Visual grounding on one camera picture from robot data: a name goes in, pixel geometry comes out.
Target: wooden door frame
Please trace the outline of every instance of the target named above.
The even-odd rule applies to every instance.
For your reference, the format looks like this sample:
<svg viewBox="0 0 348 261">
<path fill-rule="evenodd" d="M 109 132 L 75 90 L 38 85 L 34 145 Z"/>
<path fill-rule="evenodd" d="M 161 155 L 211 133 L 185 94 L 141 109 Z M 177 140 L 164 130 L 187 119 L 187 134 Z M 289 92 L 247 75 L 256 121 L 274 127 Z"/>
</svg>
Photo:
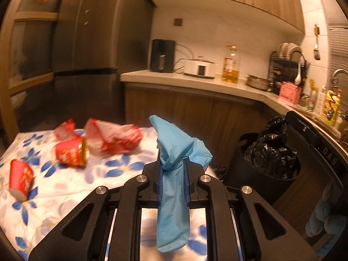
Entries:
<svg viewBox="0 0 348 261">
<path fill-rule="evenodd" d="M 19 133 L 10 96 L 37 85 L 51 82 L 54 79 L 54 74 L 48 72 L 47 74 L 20 81 L 9 87 L 11 42 L 15 23 L 25 21 L 57 22 L 58 20 L 58 13 L 55 12 L 18 12 L 21 1 L 11 0 L 0 28 L 0 112 L 8 144 L 11 144 Z"/>
</svg>

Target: floral tablecloth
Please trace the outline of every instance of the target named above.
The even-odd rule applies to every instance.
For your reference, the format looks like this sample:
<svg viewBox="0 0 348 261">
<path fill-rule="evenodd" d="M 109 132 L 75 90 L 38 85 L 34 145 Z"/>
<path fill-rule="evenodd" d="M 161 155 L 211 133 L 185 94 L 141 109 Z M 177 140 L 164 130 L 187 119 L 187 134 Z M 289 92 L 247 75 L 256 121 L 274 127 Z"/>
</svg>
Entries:
<svg viewBox="0 0 348 261">
<path fill-rule="evenodd" d="M 0 226 L 25 260 L 48 232 L 96 187 L 111 189 L 122 186 L 141 174 L 145 164 L 157 159 L 157 133 L 153 128 L 142 131 L 143 140 L 132 154 L 104 159 L 91 156 L 85 168 L 68 168 L 56 161 L 54 146 L 58 141 L 52 131 L 17 135 L 0 159 Z M 77 133 L 82 135 L 84 130 L 77 130 Z M 25 202 L 16 201 L 8 191 L 10 162 L 16 158 L 26 160 L 34 171 L 33 187 Z M 210 168 L 206 173 L 214 175 Z M 204 209 L 190 210 L 190 221 L 191 235 L 187 245 L 173 252 L 161 253 L 156 249 L 157 210 L 143 209 L 141 261 L 205 261 Z"/>
</svg>

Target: dish rack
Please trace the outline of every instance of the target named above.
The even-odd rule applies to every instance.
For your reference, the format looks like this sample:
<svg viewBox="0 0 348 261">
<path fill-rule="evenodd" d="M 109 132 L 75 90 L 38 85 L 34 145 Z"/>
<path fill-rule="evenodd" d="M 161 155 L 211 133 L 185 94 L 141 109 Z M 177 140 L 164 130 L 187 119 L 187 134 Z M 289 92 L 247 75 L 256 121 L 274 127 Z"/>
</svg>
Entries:
<svg viewBox="0 0 348 261">
<path fill-rule="evenodd" d="M 303 64 L 301 64 L 301 78 L 302 81 L 299 84 L 299 88 L 303 88 L 307 79 L 308 69 L 310 63 L 307 62 L 305 57 L 299 52 L 302 56 Z M 279 57 L 277 52 L 272 52 L 269 58 L 269 67 L 268 67 L 268 77 L 267 79 L 271 80 L 269 88 L 271 92 L 276 95 L 279 95 L 281 84 L 285 81 L 294 82 L 298 73 L 298 62 L 292 60 L 291 56 Z"/>
</svg>

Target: red paper cup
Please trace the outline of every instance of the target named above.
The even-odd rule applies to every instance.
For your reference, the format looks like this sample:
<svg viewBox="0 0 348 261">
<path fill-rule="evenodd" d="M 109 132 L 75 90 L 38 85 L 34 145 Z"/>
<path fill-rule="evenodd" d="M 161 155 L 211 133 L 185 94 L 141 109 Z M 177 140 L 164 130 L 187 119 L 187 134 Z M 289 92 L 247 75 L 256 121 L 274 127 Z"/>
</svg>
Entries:
<svg viewBox="0 0 348 261">
<path fill-rule="evenodd" d="M 9 191 L 18 201 L 23 202 L 28 199 L 33 177 L 34 172 L 27 162 L 20 159 L 11 161 Z"/>
<path fill-rule="evenodd" d="M 55 146 L 56 157 L 60 163 L 82 167 L 87 164 L 89 148 L 84 138 L 63 141 Z"/>
</svg>

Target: cooking oil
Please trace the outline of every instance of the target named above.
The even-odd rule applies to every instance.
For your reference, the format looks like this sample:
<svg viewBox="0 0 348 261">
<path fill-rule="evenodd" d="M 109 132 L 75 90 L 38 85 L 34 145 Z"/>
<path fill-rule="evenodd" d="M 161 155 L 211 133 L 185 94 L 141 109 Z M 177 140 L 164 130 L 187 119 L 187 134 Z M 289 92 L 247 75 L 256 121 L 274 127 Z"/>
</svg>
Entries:
<svg viewBox="0 0 348 261">
<path fill-rule="evenodd" d="M 223 60 L 222 80 L 237 83 L 239 75 L 239 57 L 236 54 L 236 46 L 227 46 L 228 55 Z"/>
<path fill-rule="evenodd" d="M 223 71 L 222 72 L 222 80 L 231 82 L 231 83 L 237 83 L 238 82 L 238 75 L 239 71 L 232 70 L 232 71 Z"/>
</svg>

